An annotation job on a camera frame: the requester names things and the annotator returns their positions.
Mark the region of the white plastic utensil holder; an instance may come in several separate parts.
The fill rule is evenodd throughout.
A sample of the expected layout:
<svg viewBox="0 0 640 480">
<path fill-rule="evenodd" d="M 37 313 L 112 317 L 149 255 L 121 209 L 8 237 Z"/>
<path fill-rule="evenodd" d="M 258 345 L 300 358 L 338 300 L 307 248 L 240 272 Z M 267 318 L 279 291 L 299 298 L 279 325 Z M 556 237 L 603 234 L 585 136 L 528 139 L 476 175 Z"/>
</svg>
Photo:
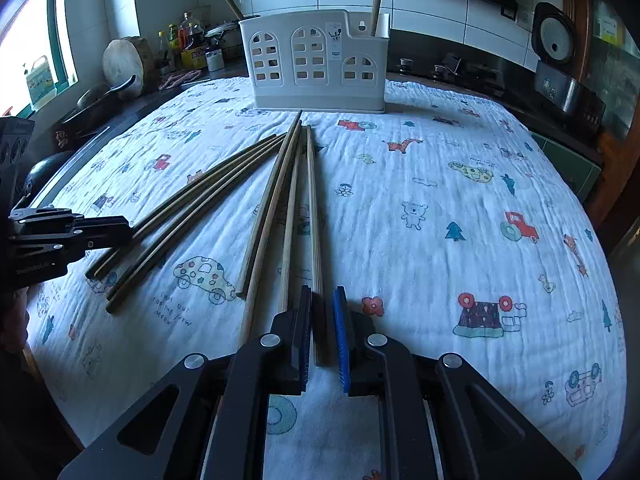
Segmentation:
<svg viewBox="0 0 640 480">
<path fill-rule="evenodd" d="M 264 110 L 382 113 L 390 16 L 346 10 L 240 21 L 255 105 Z"/>
</svg>

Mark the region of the small white jar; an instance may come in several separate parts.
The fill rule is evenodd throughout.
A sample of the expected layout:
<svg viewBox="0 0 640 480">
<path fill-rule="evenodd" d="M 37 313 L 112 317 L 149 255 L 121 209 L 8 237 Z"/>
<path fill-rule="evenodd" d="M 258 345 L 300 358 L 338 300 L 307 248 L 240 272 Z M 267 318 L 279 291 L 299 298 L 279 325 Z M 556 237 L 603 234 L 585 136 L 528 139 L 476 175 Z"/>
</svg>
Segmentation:
<svg viewBox="0 0 640 480">
<path fill-rule="evenodd" d="M 224 68 L 224 55 L 220 49 L 208 50 L 205 53 L 205 59 L 209 73 L 215 73 Z"/>
</svg>

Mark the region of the pink cloth rag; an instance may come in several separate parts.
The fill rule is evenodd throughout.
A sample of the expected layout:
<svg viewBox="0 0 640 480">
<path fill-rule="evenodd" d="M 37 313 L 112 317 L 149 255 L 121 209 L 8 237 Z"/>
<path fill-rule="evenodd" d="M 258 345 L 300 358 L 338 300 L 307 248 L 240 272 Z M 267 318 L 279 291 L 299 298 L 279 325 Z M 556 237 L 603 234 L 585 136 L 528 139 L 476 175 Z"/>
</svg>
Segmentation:
<svg viewBox="0 0 640 480">
<path fill-rule="evenodd" d="M 160 90 L 178 88 L 183 84 L 188 84 L 189 82 L 198 80 L 202 75 L 203 72 L 201 70 L 189 70 L 188 72 L 172 74 L 162 78 L 158 84 L 158 88 Z"/>
</svg>

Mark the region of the wooden glass cabinet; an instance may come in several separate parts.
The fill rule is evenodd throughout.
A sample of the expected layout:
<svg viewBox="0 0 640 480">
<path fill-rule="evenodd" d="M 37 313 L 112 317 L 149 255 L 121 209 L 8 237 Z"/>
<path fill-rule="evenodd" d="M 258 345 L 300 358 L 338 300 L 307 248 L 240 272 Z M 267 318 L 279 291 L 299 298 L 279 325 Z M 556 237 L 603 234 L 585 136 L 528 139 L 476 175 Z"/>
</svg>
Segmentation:
<svg viewBox="0 0 640 480">
<path fill-rule="evenodd" d="M 603 102 L 604 166 L 586 211 L 612 248 L 639 217 L 639 1 L 563 0 L 578 40 L 572 75 Z"/>
</svg>

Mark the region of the steel cooking pot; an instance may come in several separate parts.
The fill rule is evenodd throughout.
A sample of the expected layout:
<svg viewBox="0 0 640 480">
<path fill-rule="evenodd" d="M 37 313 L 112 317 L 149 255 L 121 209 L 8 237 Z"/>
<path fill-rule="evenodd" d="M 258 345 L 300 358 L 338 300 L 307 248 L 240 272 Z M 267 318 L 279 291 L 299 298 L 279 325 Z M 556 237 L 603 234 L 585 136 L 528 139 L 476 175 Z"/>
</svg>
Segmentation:
<svg viewBox="0 0 640 480">
<path fill-rule="evenodd" d="M 224 22 L 209 29 L 205 39 L 212 47 L 222 51 L 226 62 L 235 62 L 244 58 L 243 40 L 237 21 Z"/>
</svg>

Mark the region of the white cartoon print cloth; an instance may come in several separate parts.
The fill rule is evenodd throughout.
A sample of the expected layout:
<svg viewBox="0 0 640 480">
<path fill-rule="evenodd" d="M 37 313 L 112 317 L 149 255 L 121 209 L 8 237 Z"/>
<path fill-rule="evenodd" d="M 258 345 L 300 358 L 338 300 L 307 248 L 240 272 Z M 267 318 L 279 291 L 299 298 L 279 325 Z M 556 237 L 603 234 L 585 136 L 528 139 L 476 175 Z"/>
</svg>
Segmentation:
<svg viewBox="0 0 640 480">
<path fill-rule="evenodd" d="M 266 112 L 244 78 L 198 84 L 116 136 L 55 196 L 131 223 L 296 112 Z M 498 103 L 386 81 L 383 115 L 305 112 L 316 148 L 326 306 L 349 307 L 412 353 L 461 354 L 583 479 L 611 465 L 626 408 L 622 316 L 582 204 Z M 88 252 L 29 301 L 28 343 L 58 408 L 89 445 L 191 352 L 235 352 L 245 247 L 276 156 L 168 256 L 115 315 Z M 269 401 L 265 479 L 382 479 L 375 399 L 349 399 L 335 366 L 303 396 Z"/>
</svg>

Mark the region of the black gas stove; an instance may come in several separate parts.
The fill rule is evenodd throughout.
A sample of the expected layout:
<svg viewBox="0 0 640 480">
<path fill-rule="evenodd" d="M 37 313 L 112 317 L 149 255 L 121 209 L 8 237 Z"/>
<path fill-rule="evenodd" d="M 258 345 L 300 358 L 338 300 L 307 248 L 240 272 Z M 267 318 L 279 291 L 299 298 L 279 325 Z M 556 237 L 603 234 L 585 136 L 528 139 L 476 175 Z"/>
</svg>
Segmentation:
<svg viewBox="0 0 640 480">
<path fill-rule="evenodd" d="M 400 58 L 396 63 L 397 73 L 421 79 L 452 84 L 478 93 L 502 96 L 506 91 L 503 73 L 483 64 L 470 63 L 459 55 L 447 53 L 442 61 L 432 67 L 420 64 L 412 58 Z"/>
</svg>

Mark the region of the round wooden cutting board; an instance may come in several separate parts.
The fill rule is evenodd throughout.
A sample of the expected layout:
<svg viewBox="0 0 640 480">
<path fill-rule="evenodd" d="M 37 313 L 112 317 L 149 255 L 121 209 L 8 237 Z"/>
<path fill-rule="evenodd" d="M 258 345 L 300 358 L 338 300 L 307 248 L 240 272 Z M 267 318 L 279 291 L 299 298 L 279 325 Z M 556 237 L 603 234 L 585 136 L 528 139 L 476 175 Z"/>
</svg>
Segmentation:
<svg viewBox="0 0 640 480">
<path fill-rule="evenodd" d="M 158 70 L 149 41 L 140 36 L 112 40 L 102 55 L 102 70 L 110 87 L 134 82 L 118 92 L 119 99 L 132 101 L 157 89 Z"/>
</svg>

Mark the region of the black rice cooker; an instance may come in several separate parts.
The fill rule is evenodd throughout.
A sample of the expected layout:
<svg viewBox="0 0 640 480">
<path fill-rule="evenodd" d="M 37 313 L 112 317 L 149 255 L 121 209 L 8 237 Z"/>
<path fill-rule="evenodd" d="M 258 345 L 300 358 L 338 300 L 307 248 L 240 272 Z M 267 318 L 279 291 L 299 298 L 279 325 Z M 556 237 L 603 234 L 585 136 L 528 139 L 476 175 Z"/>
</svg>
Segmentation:
<svg viewBox="0 0 640 480">
<path fill-rule="evenodd" d="M 594 139 L 599 132 L 605 104 L 570 76 L 577 52 L 574 22 L 552 3 L 539 1 L 534 11 L 532 47 L 539 58 L 534 89 L 578 136 Z"/>
</svg>

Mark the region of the dark soy sauce bottle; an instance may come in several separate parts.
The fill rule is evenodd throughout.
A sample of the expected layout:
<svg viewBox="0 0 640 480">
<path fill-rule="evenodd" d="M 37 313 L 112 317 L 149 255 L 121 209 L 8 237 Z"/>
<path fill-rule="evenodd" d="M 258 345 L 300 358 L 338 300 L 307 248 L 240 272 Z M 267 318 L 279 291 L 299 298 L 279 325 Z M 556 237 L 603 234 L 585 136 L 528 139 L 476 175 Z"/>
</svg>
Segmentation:
<svg viewBox="0 0 640 480">
<path fill-rule="evenodd" d="M 197 18 L 190 11 L 183 14 L 178 28 L 181 61 L 189 70 L 200 70 L 206 66 L 205 32 Z"/>
</svg>

